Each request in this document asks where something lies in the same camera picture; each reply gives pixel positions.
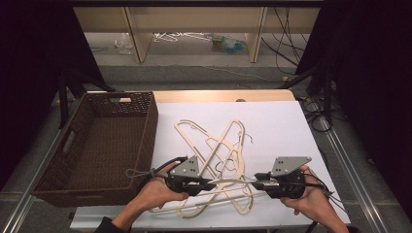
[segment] wicker basket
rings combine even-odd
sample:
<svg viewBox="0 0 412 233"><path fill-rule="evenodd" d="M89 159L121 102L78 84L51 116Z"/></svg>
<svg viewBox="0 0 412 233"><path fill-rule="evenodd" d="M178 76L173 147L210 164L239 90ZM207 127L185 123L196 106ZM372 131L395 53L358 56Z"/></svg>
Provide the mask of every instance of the wicker basket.
<svg viewBox="0 0 412 233"><path fill-rule="evenodd" d="M149 171L157 118L151 92L85 94L32 195L56 207L127 204L142 178L125 171Z"/></svg>

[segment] white table surface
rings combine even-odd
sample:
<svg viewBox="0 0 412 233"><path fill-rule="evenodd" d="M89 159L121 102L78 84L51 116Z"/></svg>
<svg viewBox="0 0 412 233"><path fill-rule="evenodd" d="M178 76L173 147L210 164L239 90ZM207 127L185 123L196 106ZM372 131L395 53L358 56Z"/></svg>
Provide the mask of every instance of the white table surface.
<svg viewBox="0 0 412 233"><path fill-rule="evenodd" d="M194 153L174 128L181 119L190 119L219 137L232 119L242 121L246 133L243 148L245 175L271 171L277 156L310 156L308 166L334 191L340 199L326 169L312 133L298 102L239 102L239 103L158 103L158 125L152 166L158 167L177 156ZM177 206L170 203L165 206ZM334 204L336 212L345 223L350 220L345 212ZM71 228L93 230L103 216L115 217L123 206L78 208ZM308 225L312 220L303 215L295 216L279 199L267 195L254 198L253 207L246 215L240 215L230 202L209 206L200 216L179 218L174 212L143 213L133 224L139 230L223 230L246 228L285 228Z"/></svg>

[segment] sleeve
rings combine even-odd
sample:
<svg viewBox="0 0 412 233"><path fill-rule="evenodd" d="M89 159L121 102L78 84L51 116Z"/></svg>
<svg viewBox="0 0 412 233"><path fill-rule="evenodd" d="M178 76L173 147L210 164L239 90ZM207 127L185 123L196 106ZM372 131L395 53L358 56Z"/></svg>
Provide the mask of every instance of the sleeve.
<svg viewBox="0 0 412 233"><path fill-rule="evenodd" d="M361 233L356 226L348 226L349 233Z"/></svg>
<svg viewBox="0 0 412 233"><path fill-rule="evenodd" d="M124 231L118 229L113 223L112 220L104 216L102 222L94 231L94 233L124 233Z"/></svg>

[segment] human hand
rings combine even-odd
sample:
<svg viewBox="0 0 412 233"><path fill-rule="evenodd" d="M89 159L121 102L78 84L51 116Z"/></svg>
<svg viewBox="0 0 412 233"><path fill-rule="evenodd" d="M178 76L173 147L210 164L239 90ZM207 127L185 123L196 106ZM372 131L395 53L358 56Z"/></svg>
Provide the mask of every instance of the human hand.
<svg viewBox="0 0 412 233"><path fill-rule="evenodd" d="M315 177L311 176L312 174L308 166L301 166L299 169L305 174L306 183L319 183ZM300 198L291 199L284 197L281 198L281 202L285 206L293 208L296 216L299 213L303 213L332 232L348 232L348 228L330 205L324 192L318 187L306 186Z"/></svg>
<svg viewBox="0 0 412 233"><path fill-rule="evenodd" d="M162 171L168 172L175 165L176 163L171 163ZM188 197L189 195L185 192L178 193L170 190L164 178L152 178L124 210L112 220L112 223L119 229L126 231L143 212L155 207L162 208L166 202L183 201Z"/></svg>
<svg viewBox="0 0 412 233"><path fill-rule="evenodd" d="M168 172L176 166L176 163L171 163L162 169L163 172ZM139 206L147 211L152 208L162 208L165 203L170 201L183 201L189 195L185 192L178 193L172 191L165 183L164 178L152 178L146 183L139 194L130 202L132 205L139 203Z"/></svg>

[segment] metal rail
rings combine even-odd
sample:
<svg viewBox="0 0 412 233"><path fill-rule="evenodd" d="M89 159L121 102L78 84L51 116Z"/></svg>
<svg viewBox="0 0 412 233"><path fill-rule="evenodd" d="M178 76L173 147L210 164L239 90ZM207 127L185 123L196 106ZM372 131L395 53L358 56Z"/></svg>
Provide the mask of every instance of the metal rail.
<svg viewBox="0 0 412 233"><path fill-rule="evenodd" d="M322 118L321 123L324 129L328 128L328 123L324 118ZM348 179L352 190L354 190L354 193L357 196L360 206L363 209L363 212L367 220L369 221L369 225L372 228L373 232L389 232L379 210L376 208L372 198L363 185L363 182L361 181L357 170L355 169L348 153L340 142L334 128L331 127L330 130L327 131L326 135L333 147L340 165L342 166L343 171L345 172L346 178Z"/></svg>
<svg viewBox="0 0 412 233"><path fill-rule="evenodd" d="M18 232L21 225L24 222L25 217L27 216L31 205L35 199L34 196L30 195L31 190L33 189L34 185L36 185L37 181L39 180L43 170L45 169L47 163L52 157L52 149L54 148L55 142L59 139L61 133L61 129L59 129L47 151L45 157L43 158L42 162L39 165L36 173L33 176L28 187L23 192L18 204L16 205L15 209L13 210L12 214L9 217L9 220L6 223L5 228L3 229L3 233L15 233Z"/></svg>

